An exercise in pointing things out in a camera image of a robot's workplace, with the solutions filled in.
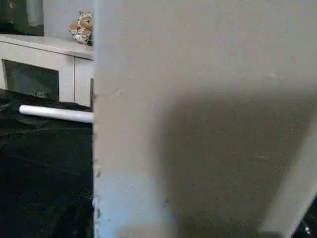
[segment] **cabinet door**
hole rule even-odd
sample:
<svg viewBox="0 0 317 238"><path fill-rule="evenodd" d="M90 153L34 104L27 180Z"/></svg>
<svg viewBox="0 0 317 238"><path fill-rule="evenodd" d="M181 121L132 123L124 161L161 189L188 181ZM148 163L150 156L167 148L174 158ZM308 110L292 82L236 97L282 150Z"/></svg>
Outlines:
<svg viewBox="0 0 317 238"><path fill-rule="evenodd" d="M75 102L87 107L92 106L94 62L75 58Z"/></svg>
<svg viewBox="0 0 317 238"><path fill-rule="evenodd" d="M3 42L0 49L0 88L74 102L74 57Z"/></svg>

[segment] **white cabinet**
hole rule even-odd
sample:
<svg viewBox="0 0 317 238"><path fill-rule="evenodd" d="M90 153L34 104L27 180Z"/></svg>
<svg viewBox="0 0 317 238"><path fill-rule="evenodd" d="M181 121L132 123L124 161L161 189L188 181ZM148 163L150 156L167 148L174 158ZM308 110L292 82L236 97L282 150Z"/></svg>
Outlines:
<svg viewBox="0 0 317 238"><path fill-rule="evenodd" d="M75 58L75 102L91 106L93 97L94 62Z"/></svg>
<svg viewBox="0 0 317 238"><path fill-rule="evenodd" d="M90 106L93 56L76 42L0 35L0 88Z"/></svg>

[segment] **white door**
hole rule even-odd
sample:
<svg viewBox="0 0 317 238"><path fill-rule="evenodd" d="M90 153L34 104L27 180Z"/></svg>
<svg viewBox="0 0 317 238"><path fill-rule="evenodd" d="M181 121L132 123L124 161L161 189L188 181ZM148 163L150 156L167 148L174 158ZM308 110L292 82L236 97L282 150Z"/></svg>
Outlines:
<svg viewBox="0 0 317 238"><path fill-rule="evenodd" d="M317 191L316 1L95 5L96 237L290 238Z"/></svg>
<svg viewBox="0 0 317 238"><path fill-rule="evenodd" d="M74 102L74 57L3 42L0 42L0 49L0 72L2 72L0 73L0 88L15 91L10 88L12 83L8 75L8 65L12 65L14 62L24 64L24 66L32 65L29 71L33 71L33 73L40 70L45 72L43 68L48 71L46 74L42 74L39 80L30 79L33 80L33 83L30 83L29 80L25 83L26 85L29 85L29 87L31 85L36 91L37 87L45 88L49 83L52 85L54 83L52 81L55 80L58 101ZM15 80L22 81L26 78L25 76Z"/></svg>

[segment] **television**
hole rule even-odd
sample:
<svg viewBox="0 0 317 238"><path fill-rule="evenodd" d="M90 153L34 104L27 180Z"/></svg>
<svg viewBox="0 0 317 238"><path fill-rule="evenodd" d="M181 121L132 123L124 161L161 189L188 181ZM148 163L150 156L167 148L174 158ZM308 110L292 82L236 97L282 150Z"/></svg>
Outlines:
<svg viewBox="0 0 317 238"><path fill-rule="evenodd" d="M0 0L0 34L44 36L43 0Z"/></svg>

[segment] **white furniture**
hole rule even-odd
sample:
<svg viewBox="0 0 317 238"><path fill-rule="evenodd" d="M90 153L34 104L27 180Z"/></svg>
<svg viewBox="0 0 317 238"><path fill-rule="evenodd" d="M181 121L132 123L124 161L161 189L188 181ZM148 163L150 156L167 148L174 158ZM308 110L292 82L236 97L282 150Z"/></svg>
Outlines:
<svg viewBox="0 0 317 238"><path fill-rule="evenodd" d="M91 105L93 48L36 36L0 35L0 88L8 89L4 61L58 71L59 100Z"/></svg>

